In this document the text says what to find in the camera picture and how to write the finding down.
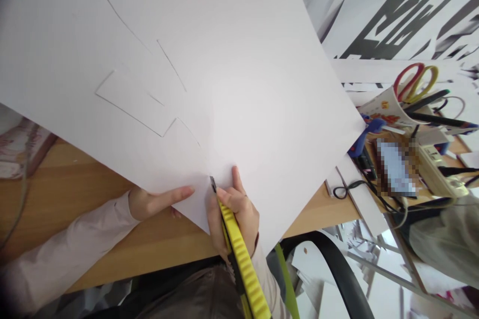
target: fingernail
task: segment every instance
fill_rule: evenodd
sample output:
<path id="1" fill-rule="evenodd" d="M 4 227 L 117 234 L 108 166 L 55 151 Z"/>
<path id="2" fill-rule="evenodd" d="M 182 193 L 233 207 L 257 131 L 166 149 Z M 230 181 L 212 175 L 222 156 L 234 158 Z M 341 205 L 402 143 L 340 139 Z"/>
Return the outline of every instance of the fingernail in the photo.
<path id="1" fill-rule="evenodd" d="M 181 190 L 181 194 L 183 197 L 189 197 L 193 193 L 195 193 L 195 189 L 193 188 L 193 186 L 183 187 Z"/>

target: scissor handle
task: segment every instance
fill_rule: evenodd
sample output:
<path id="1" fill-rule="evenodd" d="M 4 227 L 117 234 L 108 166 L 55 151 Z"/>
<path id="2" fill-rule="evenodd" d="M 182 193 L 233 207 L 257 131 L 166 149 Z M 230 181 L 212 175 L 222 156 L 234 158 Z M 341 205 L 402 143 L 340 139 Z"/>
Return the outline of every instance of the scissor handle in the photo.
<path id="1" fill-rule="evenodd" d="M 411 70 L 414 67 L 418 68 L 418 70 L 416 71 L 416 74 L 414 75 L 413 79 L 406 84 L 406 86 L 401 91 L 401 93 L 398 94 L 398 88 L 399 88 L 399 84 L 401 83 L 401 80 L 403 79 L 406 72 L 408 72 L 409 70 Z M 413 64 L 409 65 L 408 67 L 406 67 L 398 75 L 398 77 L 396 78 L 396 81 L 394 81 L 394 85 L 393 85 L 394 93 L 396 94 L 398 102 L 403 101 L 403 97 L 406 95 L 406 93 L 409 93 L 410 92 L 409 90 L 411 89 L 411 87 L 419 80 L 421 74 L 424 71 L 424 67 L 425 67 L 425 65 L 422 62 L 416 62 L 416 63 L 413 63 Z"/>
<path id="2" fill-rule="evenodd" d="M 429 84 L 426 86 L 424 90 L 422 90 L 419 94 L 416 95 L 416 91 L 422 82 L 422 78 L 428 70 L 431 70 L 431 79 L 429 81 Z M 409 94 L 404 100 L 404 102 L 414 103 L 419 101 L 424 95 L 426 95 L 432 89 L 432 87 L 434 86 L 434 84 L 436 83 L 438 79 L 438 76 L 439 76 L 439 69 L 436 66 L 425 67 L 423 72 L 419 76 L 418 80 L 414 83 L 413 87 L 411 88 L 411 91 L 409 91 Z"/>

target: person's right hand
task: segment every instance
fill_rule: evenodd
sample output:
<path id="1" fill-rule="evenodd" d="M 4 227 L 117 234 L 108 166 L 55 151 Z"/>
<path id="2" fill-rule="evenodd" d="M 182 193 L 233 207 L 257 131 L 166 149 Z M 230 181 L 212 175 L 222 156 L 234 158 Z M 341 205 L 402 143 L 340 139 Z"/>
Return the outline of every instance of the person's right hand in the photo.
<path id="1" fill-rule="evenodd" d="M 239 230 L 243 236 L 249 256 L 251 257 L 256 249 L 256 240 L 259 230 L 259 212 L 249 200 L 246 191 L 241 183 L 238 167 L 231 170 L 233 175 L 233 187 L 227 190 L 217 188 L 218 199 L 235 214 Z M 228 261 L 228 249 L 223 234 L 222 217 L 217 196 L 210 198 L 208 205 L 208 225 L 210 227 L 213 246 L 219 252 L 224 261 Z"/>

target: yellow utility knife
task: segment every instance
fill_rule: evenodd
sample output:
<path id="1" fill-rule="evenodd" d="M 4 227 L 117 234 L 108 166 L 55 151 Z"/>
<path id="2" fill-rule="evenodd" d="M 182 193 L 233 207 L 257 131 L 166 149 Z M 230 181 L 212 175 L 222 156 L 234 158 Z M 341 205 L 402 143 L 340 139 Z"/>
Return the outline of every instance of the yellow utility knife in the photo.
<path id="1" fill-rule="evenodd" d="M 211 187 L 216 193 L 215 179 L 210 176 Z M 241 235 L 234 213 L 218 199 L 223 219 L 223 233 L 228 248 L 228 259 L 235 274 L 236 288 L 241 297 L 244 317 L 270 319 L 268 303 L 259 284 L 258 276 Z"/>

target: finger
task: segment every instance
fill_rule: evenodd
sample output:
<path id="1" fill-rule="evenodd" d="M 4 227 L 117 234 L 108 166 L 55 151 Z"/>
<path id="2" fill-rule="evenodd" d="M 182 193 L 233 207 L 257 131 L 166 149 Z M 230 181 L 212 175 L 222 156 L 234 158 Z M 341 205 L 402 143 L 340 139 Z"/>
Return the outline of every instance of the finger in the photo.
<path id="1" fill-rule="evenodd" d="M 243 183 L 241 182 L 241 177 L 239 176 L 240 171 L 238 169 L 238 166 L 233 166 L 233 168 L 231 169 L 231 173 L 233 175 L 233 187 L 242 194 L 246 195 L 246 191 L 243 188 Z"/>
<path id="2" fill-rule="evenodd" d="M 185 186 L 165 192 L 161 194 L 158 198 L 160 199 L 159 202 L 163 206 L 171 206 L 172 204 L 187 199 L 193 193 L 195 193 L 195 189 L 192 186 Z"/>
<path id="3" fill-rule="evenodd" d="M 173 207 L 170 207 L 170 212 L 171 212 L 171 216 L 173 218 L 182 218 L 183 217 L 181 215 L 181 213 L 179 211 L 177 211 L 176 209 L 174 209 Z"/>
<path id="4" fill-rule="evenodd" d="M 216 196 L 211 196 L 208 202 L 208 226 L 213 247 L 218 251 L 224 261 L 228 260 L 228 249 L 226 247 L 225 235 L 221 219 L 221 210 Z"/>
<path id="5" fill-rule="evenodd" d="M 217 195 L 222 204 L 231 209 L 233 213 L 239 213 L 247 209 L 249 199 L 239 192 L 234 193 L 235 191 L 234 188 L 228 188 L 228 192 L 222 188 L 217 188 Z"/>

